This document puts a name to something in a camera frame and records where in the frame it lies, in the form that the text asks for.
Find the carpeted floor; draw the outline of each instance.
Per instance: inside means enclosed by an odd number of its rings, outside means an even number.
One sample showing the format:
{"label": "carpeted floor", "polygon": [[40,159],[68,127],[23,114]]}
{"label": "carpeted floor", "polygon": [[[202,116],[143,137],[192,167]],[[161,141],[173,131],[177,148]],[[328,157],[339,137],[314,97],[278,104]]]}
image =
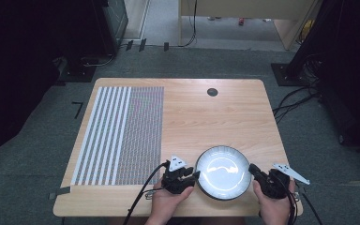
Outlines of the carpeted floor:
{"label": "carpeted floor", "polygon": [[[54,86],[30,115],[20,134],[0,148],[0,224],[61,224],[47,194],[59,188],[94,81],[101,77],[261,79],[275,108],[295,87],[278,87],[271,63],[289,63],[293,52],[178,49],[121,49],[91,83]],[[300,93],[290,103],[303,98]],[[291,166],[311,181],[304,186],[323,224],[360,224],[360,150],[338,144],[325,107],[314,98],[278,124]],[[303,201],[296,224],[318,224]],[[248,224],[262,224],[248,217]],[[103,218],[69,217],[65,224],[104,224]]]}

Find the white floor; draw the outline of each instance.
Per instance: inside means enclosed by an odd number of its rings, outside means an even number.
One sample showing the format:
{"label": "white floor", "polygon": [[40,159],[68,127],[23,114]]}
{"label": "white floor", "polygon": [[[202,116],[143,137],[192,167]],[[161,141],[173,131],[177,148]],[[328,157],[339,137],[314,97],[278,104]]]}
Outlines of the white floor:
{"label": "white floor", "polygon": [[[163,46],[164,42],[169,42],[170,46],[177,46],[177,18],[177,0],[150,0],[140,39],[146,38],[147,45]],[[182,20],[182,44],[186,44],[192,36],[193,18],[183,17]],[[290,51],[296,52],[298,47],[299,45],[295,43]],[[196,39],[188,48],[285,51],[272,21],[245,19],[245,24],[240,26],[238,18],[208,21],[206,17],[196,18]]]}

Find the hand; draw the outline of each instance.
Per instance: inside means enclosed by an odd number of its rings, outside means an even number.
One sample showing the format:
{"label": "hand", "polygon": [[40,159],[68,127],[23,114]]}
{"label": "hand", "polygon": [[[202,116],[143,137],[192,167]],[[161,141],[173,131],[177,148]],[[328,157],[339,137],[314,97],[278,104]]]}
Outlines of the hand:
{"label": "hand", "polygon": [[[154,184],[154,189],[161,188],[161,180]],[[171,219],[177,205],[188,198],[194,187],[187,187],[181,194],[171,194],[166,189],[158,190],[153,195],[150,218],[145,225],[164,225]]]}
{"label": "hand", "polygon": [[[259,182],[253,180],[253,190],[259,199],[260,214],[266,225],[284,225],[288,222],[291,206],[288,198],[270,199],[262,193]],[[289,183],[289,191],[294,193],[294,181]]]}

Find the wooden table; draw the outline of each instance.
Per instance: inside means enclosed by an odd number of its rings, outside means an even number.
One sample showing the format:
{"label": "wooden table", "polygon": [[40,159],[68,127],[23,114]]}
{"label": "wooden table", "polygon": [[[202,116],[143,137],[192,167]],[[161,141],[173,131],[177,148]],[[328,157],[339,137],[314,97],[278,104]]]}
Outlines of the wooden table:
{"label": "wooden table", "polygon": [[[179,45],[182,17],[194,16],[196,0],[178,0]],[[198,0],[196,16],[274,19],[285,50],[289,50],[322,0]]]}
{"label": "wooden table", "polygon": [[[86,126],[100,86],[163,86],[161,162],[176,154],[195,166],[207,149],[227,145],[242,152],[264,172],[272,164],[288,163],[263,82],[218,79],[116,79],[96,81],[79,135],[67,165],[62,188],[70,186]],[[207,94],[216,88],[218,95]],[[57,196],[53,212],[59,217],[125,217],[142,186],[71,186]],[[151,201],[141,198],[132,216],[146,217]],[[196,186],[176,217],[244,217],[259,212],[252,185],[235,200],[216,201]],[[299,214],[303,212],[299,203]]]}

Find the white plate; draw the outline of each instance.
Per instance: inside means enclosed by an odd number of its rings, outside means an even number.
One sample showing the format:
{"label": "white plate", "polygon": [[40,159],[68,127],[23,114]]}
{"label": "white plate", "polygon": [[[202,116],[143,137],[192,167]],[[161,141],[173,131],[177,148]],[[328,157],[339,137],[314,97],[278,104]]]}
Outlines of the white plate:
{"label": "white plate", "polygon": [[238,150],[216,146],[205,151],[197,160],[195,171],[200,171],[198,185],[209,197],[232,200],[249,187],[249,162]]}

